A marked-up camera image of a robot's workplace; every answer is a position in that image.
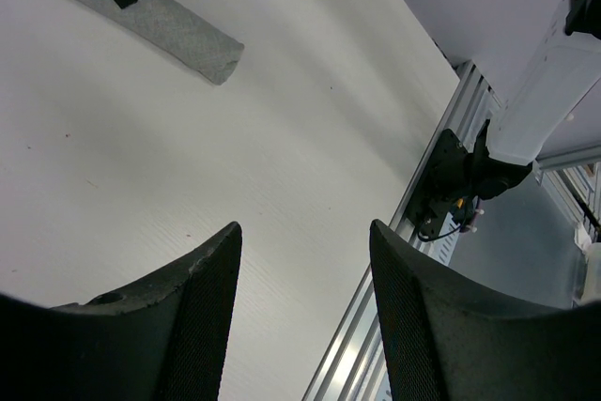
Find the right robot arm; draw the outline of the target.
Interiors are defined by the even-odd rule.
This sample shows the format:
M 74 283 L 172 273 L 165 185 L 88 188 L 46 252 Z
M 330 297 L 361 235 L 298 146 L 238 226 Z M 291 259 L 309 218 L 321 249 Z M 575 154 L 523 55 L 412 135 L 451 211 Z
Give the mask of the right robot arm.
M 600 79 L 600 0 L 562 0 L 514 96 L 471 153 L 429 169 L 430 197 L 491 199 L 518 185 L 547 139 Z

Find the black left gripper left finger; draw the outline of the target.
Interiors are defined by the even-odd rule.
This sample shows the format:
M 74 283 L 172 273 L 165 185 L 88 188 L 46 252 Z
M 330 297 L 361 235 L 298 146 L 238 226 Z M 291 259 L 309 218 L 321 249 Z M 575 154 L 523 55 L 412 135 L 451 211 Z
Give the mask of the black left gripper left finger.
M 5 400 L 214 400 L 233 315 L 242 230 L 85 304 L 1 299 Z

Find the grey cloth napkin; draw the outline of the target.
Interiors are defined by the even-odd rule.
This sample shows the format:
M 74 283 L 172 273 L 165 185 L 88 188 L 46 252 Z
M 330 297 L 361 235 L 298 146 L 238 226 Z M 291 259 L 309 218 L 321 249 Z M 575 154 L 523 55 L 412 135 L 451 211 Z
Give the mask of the grey cloth napkin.
M 244 45 L 175 0 L 75 0 L 172 55 L 214 85 L 235 70 Z

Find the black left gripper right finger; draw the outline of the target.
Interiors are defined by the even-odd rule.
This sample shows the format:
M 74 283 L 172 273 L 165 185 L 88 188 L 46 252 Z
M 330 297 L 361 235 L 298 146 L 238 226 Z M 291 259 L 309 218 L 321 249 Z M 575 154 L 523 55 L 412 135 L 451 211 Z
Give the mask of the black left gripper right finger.
M 597 400 L 600 305 L 557 309 L 480 285 L 370 225 L 394 400 Z

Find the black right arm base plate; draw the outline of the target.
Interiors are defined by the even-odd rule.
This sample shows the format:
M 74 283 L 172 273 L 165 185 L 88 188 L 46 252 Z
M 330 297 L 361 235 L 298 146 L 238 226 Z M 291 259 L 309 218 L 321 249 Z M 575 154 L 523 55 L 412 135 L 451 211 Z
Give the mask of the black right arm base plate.
M 411 213 L 422 242 L 442 238 L 440 230 L 448 213 L 463 231 L 473 213 L 473 197 L 466 175 L 469 152 L 451 129 L 437 139 L 411 198 Z

